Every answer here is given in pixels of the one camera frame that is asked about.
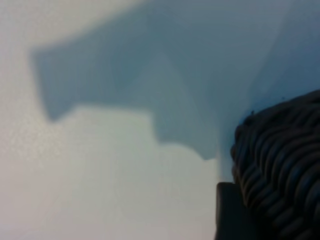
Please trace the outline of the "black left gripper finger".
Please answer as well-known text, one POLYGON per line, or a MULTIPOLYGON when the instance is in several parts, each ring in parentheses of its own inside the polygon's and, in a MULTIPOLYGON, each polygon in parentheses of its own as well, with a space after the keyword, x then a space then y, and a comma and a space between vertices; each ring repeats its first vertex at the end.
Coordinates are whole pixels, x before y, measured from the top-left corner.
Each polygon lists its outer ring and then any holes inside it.
POLYGON ((243 204, 239 187, 230 182, 216 186, 216 240, 252 240, 251 216, 243 204))

